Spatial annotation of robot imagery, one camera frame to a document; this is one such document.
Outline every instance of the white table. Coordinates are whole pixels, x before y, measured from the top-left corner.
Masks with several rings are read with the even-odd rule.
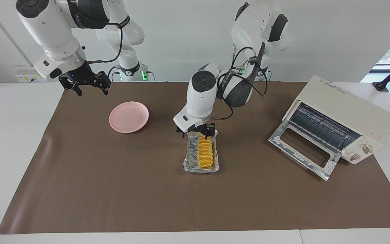
[[[337,85],[390,111],[390,94],[369,83]],[[59,102],[59,83],[0,83],[0,222]],[[390,135],[375,154],[390,181]],[[390,228],[178,233],[0,235],[0,243],[390,243]]]

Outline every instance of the wire rack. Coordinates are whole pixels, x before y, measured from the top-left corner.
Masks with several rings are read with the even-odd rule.
[[[360,135],[301,103],[290,119],[294,127],[331,151],[342,151]]]

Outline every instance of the oven knob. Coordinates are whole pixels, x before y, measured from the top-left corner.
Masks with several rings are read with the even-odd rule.
[[[358,160],[359,159],[359,155],[356,154],[356,153],[351,153],[350,154],[350,161],[354,161],[354,160]]]
[[[372,153],[373,148],[370,145],[363,145],[362,146],[362,151],[364,151],[365,154]]]

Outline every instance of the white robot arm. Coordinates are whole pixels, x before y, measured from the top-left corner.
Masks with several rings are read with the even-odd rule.
[[[108,0],[17,0],[16,8],[20,20],[45,51],[34,65],[39,74],[49,81],[59,79],[65,89],[74,90],[79,96],[82,95],[79,85],[98,87],[107,95],[107,89],[111,84],[109,77],[104,71],[95,74],[89,64],[112,60],[87,62],[84,47],[81,47],[73,36],[71,28],[103,29],[112,25],[113,28],[108,29],[121,29],[121,34],[115,34],[115,31],[98,33],[102,42],[108,43],[111,47],[113,43],[118,42],[121,44],[118,46],[120,48],[125,43],[121,39],[123,36],[128,39],[127,45],[142,43],[144,32],[136,23],[130,21],[121,0],[110,0],[110,2],[108,3]],[[122,68],[136,67],[138,63],[134,61],[136,54],[133,49],[132,52],[128,55],[126,51],[117,51],[120,53],[117,58]]]
[[[235,46],[248,57],[245,74],[241,76],[234,67],[227,69],[215,64],[200,68],[189,82],[186,106],[174,117],[178,132],[198,131],[212,136],[214,130],[207,123],[215,97],[224,100],[230,108],[245,105],[251,98],[257,76],[266,72],[269,49],[285,50],[290,46],[287,26],[288,19],[274,0],[258,0],[251,5],[246,2],[232,28]]]

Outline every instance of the table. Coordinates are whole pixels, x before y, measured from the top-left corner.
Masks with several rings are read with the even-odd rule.
[[[369,83],[338,83],[390,111],[390,94]],[[22,179],[63,89],[59,83],[0,83],[0,222]],[[390,181],[390,135],[375,154]],[[390,243],[390,228],[189,233],[56,233],[0,235],[0,243]]]

